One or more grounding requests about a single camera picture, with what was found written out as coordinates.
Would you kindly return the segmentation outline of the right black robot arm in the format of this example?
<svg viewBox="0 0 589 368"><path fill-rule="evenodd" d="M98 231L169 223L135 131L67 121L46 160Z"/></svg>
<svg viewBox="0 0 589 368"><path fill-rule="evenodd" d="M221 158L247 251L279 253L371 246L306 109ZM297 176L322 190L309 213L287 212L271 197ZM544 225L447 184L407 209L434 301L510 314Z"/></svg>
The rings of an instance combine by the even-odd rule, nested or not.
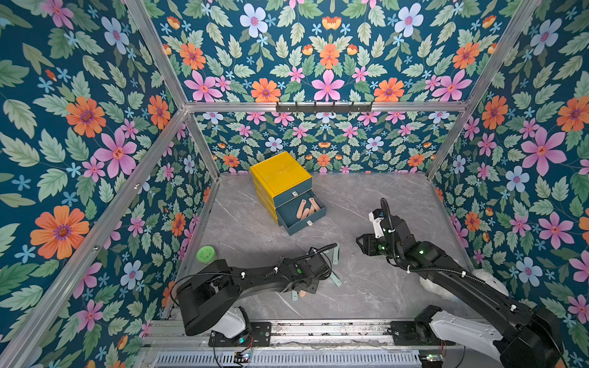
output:
<svg viewBox="0 0 589 368"><path fill-rule="evenodd" d="M432 242L418 242L406 222L392 214L386 199L369 214L374 233L357 237L361 251L383 256L407 274L445 289L476 311L482 323L426 308L426 326L440 340L485 354L504 367L564 367L557 317L547 308L530 308L501 293L461 267Z"/></svg>

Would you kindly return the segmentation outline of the yellow drawer cabinet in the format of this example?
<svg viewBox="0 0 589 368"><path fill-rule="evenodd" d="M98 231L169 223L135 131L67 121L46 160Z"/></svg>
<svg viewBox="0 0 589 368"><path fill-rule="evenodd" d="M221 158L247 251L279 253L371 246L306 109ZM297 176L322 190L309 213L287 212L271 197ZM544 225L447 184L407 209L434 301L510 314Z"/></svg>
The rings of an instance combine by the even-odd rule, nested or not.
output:
<svg viewBox="0 0 589 368"><path fill-rule="evenodd" d="M283 190L312 178L311 174L286 152L257 163L251 167L250 173L261 204L276 223L278 223L278 216L273 197Z"/></svg>

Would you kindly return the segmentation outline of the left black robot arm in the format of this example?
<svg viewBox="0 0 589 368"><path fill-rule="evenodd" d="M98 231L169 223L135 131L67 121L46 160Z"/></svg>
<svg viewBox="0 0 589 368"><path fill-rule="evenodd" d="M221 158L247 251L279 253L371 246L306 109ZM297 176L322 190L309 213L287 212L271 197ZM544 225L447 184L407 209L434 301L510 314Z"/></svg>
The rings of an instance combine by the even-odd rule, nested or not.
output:
<svg viewBox="0 0 589 368"><path fill-rule="evenodd" d="M218 259L180 279L173 300L180 309L185 334L195 336L212 329L243 297L264 292L316 293L319 284L331 277L332 264L324 253L334 248L336 243L310 248L306 255L282 258L276 265L260 268L230 267L226 260Z"/></svg>

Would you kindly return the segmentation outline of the teal top drawer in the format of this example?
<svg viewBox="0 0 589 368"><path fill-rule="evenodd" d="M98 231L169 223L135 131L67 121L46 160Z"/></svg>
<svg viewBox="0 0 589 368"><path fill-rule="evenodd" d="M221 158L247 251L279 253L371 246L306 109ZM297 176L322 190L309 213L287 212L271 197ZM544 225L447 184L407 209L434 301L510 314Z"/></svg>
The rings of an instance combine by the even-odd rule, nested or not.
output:
<svg viewBox="0 0 589 368"><path fill-rule="evenodd" d="M273 197L274 207L278 208L285 205L287 202L305 194L312 190L312 178L308 178L291 188L281 191L278 195Z"/></svg>

